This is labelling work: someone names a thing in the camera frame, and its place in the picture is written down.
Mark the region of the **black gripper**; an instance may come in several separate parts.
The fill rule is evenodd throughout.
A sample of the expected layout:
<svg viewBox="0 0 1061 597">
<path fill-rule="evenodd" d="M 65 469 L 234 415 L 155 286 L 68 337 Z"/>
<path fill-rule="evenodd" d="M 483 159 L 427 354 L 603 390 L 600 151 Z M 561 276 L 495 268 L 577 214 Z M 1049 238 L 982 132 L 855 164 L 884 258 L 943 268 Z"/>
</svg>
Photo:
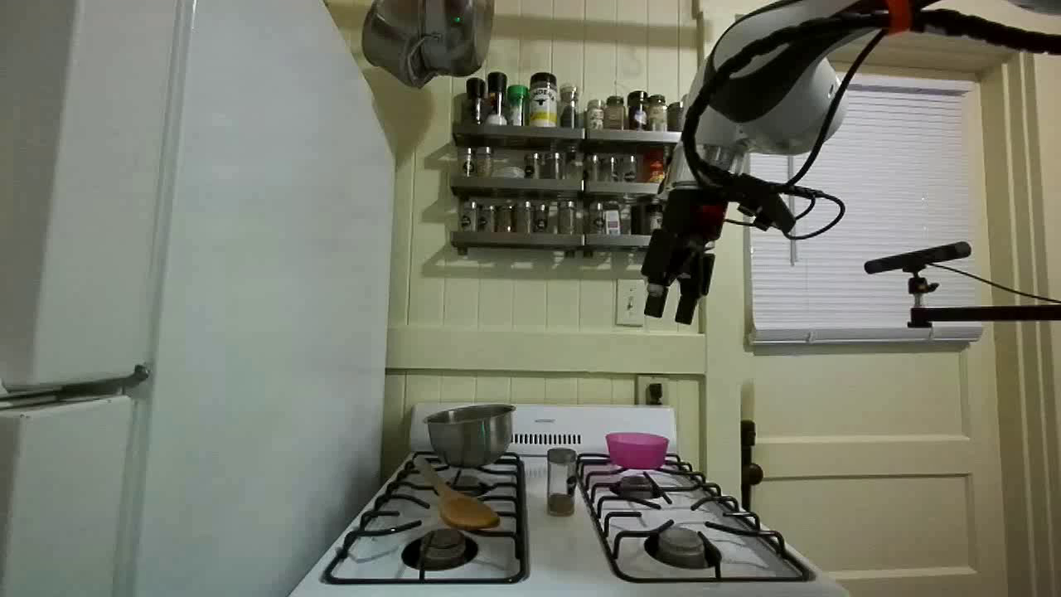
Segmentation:
<svg viewBox="0 0 1061 597">
<path fill-rule="evenodd" d="M 673 190 L 664 201 L 664 222 L 649 234 L 643 258 L 648 300 L 643 315 L 664 317 L 665 289 L 681 280 L 676 317 L 694 322 L 698 297 L 708 290 L 714 255 L 727 204 L 708 190 Z"/>
</svg>

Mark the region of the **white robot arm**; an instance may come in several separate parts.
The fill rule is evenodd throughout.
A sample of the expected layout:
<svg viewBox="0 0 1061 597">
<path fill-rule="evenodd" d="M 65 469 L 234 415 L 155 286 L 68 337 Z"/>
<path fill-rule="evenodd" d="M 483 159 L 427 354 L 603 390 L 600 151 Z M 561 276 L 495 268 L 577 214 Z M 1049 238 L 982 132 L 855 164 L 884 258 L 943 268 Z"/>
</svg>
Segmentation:
<svg viewBox="0 0 1061 597">
<path fill-rule="evenodd" d="M 756 178 L 750 151 L 806 157 L 838 130 L 838 102 L 861 60 L 888 33 L 967 36 L 1024 53 L 1061 53 L 1059 33 L 1019 28 L 985 16 L 934 10 L 934 0 L 769 0 L 734 19 L 704 60 L 684 105 L 681 147 L 669 157 L 664 222 L 649 232 L 643 280 L 649 317 L 681 286 L 676 317 L 688 322 L 714 276 L 714 242 L 727 204 L 746 226 L 806 242 L 835 230 L 845 201 L 802 185 Z"/>
</svg>

